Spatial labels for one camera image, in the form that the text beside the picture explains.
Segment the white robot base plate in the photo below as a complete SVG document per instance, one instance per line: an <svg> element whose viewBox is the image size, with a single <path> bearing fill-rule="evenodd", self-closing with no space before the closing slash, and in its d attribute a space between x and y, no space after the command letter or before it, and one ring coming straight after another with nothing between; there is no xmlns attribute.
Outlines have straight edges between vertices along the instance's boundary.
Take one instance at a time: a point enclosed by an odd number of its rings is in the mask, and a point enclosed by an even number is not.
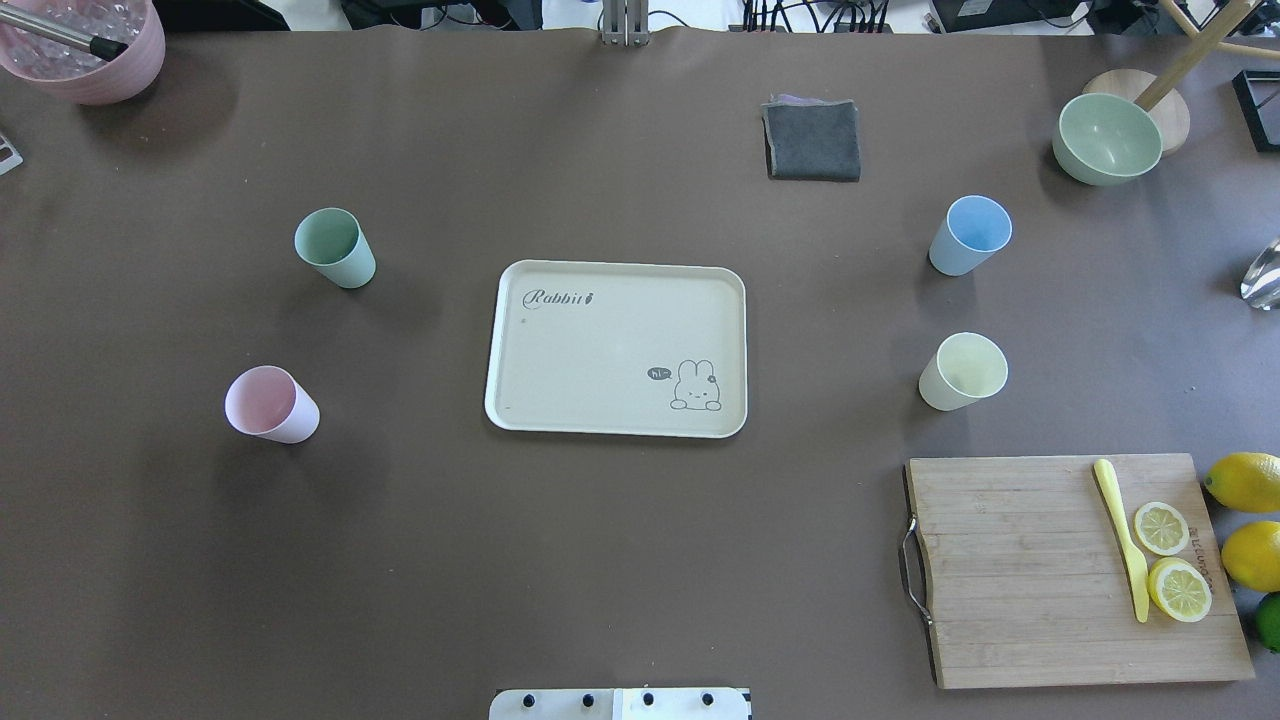
<svg viewBox="0 0 1280 720"><path fill-rule="evenodd" d="M733 687L508 689L489 719L750 719L750 691Z"/></svg>

